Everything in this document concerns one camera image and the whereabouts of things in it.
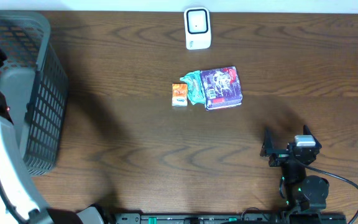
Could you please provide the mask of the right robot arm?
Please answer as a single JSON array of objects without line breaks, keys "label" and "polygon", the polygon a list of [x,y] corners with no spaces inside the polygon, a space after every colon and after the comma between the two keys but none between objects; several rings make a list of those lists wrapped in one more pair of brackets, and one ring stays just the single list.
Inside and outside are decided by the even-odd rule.
[{"label": "right robot arm", "polygon": [[319,212],[326,208],[329,182],[306,174],[306,167],[316,160],[321,148],[322,145],[306,125],[303,126],[303,134],[296,135],[284,149],[276,148],[272,134],[265,130],[260,156],[269,158],[270,167],[281,168],[279,192],[290,208],[301,212]]}]

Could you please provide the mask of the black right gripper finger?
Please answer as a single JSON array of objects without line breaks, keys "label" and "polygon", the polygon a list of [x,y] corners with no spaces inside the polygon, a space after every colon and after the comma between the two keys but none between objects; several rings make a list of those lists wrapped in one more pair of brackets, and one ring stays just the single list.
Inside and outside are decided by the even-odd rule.
[{"label": "black right gripper finger", "polygon": [[303,126],[303,135],[313,135],[306,124]]},{"label": "black right gripper finger", "polygon": [[271,135],[271,132],[269,131],[269,129],[265,128],[264,140],[263,140],[263,143],[262,143],[260,156],[261,157],[268,157],[268,156],[270,156],[272,154],[272,151],[273,151],[272,135]]}]

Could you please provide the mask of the purple red tissue pack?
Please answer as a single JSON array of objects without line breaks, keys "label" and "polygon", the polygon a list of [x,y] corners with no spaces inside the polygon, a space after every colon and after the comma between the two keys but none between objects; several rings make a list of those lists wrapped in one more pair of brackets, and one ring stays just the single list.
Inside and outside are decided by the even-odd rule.
[{"label": "purple red tissue pack", "polygon": [[207,110],[232,108],[242,104],[243,95],[236,67],[202,70],[200,78]]}]

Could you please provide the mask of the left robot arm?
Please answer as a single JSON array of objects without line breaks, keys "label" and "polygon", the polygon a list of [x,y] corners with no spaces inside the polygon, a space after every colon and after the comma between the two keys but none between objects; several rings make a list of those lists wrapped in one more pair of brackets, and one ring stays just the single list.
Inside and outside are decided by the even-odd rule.
[{"label": "left robot arm", "polygon": [[[6,59],[0,49],[0,67]],[[0,223],[106,223],[97,205],[80,212],[50,208],[22,160],[9,110],[0,92]]]}]

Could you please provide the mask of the orange tissue packet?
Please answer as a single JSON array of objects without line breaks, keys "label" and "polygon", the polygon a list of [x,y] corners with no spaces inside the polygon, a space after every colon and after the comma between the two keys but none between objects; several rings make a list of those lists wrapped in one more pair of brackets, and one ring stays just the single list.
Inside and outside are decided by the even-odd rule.
[{"label": "orange tissue packet", "polygon": [[188,85],[186,83],[174,83],[172,85],[172,106],[188,105]]}]

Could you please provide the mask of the teal snack wrapper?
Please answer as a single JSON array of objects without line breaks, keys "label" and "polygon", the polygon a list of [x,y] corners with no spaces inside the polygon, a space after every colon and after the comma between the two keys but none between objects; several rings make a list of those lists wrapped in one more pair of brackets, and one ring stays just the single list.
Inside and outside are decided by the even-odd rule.
[{"label": "teal snack wrapper", "polygon": [[206,98],[204,96],[203,87],[201,85],[201,71],[196,70],[194,72],[187,73],[184,77],[180,78],[181,82],[184,82],[188,86],[187,97],[192,105],[205,104]]}]

